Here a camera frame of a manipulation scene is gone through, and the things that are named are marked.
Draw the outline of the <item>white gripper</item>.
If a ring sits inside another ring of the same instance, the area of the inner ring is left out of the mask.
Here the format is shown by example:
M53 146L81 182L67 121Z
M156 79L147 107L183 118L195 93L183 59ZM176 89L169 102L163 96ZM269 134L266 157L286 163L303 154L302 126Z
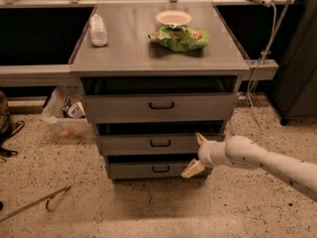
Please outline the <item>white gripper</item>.
M193 159L181 173L181 176L185 179L198 175L205 170L205 167L213 168L218 166L218 163L214 159L217 142L207 141L207 139L200 133L196 133L196 139L198 145L200 146L198 150L199 160Z

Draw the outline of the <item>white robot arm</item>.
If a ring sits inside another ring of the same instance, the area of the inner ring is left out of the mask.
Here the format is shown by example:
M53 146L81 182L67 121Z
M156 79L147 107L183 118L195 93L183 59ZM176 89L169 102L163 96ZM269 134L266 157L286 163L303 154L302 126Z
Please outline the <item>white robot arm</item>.
M196 134L198 159L193 159L181 173L192 178L206 168L260 168L298 192L317 201L317 165L269 151L244 136L233 136L226 142L209 141Z

